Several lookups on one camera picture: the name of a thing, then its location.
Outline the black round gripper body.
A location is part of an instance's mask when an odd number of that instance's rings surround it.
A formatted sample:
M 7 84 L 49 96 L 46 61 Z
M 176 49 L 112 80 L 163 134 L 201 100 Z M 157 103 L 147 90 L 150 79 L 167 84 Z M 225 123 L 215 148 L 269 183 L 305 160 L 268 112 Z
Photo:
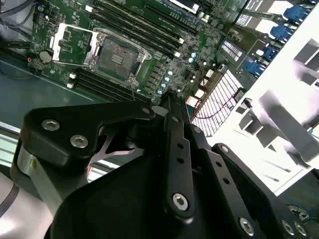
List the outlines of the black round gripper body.
M 193 171 L 194 220 L 184 225 L 162 206 L 162 164 L 139 157 L 76 190 L 59 207 L 53 239 L 237 239 L 215 186 Z

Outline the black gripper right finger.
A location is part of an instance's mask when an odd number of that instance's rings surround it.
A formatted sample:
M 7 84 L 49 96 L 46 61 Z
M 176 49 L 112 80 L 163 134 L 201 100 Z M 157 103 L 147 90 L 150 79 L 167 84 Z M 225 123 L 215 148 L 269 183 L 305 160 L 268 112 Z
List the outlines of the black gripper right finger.
M 302 221 L 174 97 L 174 216 L 217 239 L 309 239 Z

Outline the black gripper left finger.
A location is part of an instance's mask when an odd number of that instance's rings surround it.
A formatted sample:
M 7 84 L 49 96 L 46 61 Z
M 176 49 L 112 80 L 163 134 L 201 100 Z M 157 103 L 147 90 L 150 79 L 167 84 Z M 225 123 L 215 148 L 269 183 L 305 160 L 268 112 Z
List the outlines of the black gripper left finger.
M 162 163 L 162 206 L 174 219 L 174 97 L 159 106 L 140 101 L 38 108 L 29 111 L 21 129 L 21 167 L 55 214 L 63 201 L 86 184 L 88 167 L 114 156 L 143 154 Z

